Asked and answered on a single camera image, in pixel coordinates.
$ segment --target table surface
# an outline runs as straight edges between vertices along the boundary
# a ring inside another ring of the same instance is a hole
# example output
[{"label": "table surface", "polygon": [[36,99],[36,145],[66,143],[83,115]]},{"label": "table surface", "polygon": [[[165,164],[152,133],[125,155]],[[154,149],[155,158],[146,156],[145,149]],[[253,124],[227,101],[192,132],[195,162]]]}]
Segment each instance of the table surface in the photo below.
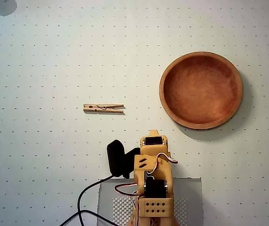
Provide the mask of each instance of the table surface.
[{"label": "table surface", "polygon": [[[130,150],[150,129],[168,137],[175,177],[201,177],[205,226],[269,225],[269,1],[17,4],[0,16],[0,225],[59,225],[109,175],[107,144]],[[236,115],[207,131],[178,126],[158,96],[165,68],[199,50],[230,60],[244,85]],[[96,210],[97,191],[82,206]]]}]

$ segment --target wooden clothespin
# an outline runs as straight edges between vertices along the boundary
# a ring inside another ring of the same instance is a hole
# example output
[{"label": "wooden clothespin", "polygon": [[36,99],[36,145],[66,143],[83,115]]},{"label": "wooden clothespin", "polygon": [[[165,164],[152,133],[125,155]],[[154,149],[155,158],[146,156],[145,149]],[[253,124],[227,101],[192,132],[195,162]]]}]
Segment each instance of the wooden clothespin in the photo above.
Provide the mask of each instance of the wooden clothespin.
[{"label": "wooden clothespin", "polygon": [[102,113],[119,113],[123,114],[122,110],[115,109],[118,107],[124,107],[124,105],[110,105],[110,104],[84,104],[83,111],[84,112],[102,112]]}]

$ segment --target ventilation holes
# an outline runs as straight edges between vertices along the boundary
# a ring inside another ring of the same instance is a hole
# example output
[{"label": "ventilation holes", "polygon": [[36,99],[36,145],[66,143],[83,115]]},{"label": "ventilation holes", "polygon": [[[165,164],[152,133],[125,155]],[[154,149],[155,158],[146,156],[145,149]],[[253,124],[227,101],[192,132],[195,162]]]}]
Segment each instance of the ventilation holes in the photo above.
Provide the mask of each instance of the ventilation holes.
[{"label": "ventilation holes", "polygon": [[144,158],[144,159],[139,160],[139,162],[144,162],[144,161],[146,161],[146,160],[147,160],[147,159]]},{"label": "ventilation holes", "polygon": [[143,168],[143,167],[146,166],[146,165],[147,165],[147,164],[144,163],[143,165],[139,166],[139,168]]}]

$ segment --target wooden bowl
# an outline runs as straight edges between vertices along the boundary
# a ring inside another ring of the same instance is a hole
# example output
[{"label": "wooden bowl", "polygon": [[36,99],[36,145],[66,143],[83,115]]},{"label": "wooden bowl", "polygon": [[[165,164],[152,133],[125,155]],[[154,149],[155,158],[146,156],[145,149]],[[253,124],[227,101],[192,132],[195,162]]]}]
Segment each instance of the wooden bowl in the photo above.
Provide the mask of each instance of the wooden bowl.
[{"label": "wooden bowl", "polygon": [[225,123],[239,108],[242,81],[236,67],[209,52],[189,53],[164,71],[159,97],[167,114],[192,129]]}]

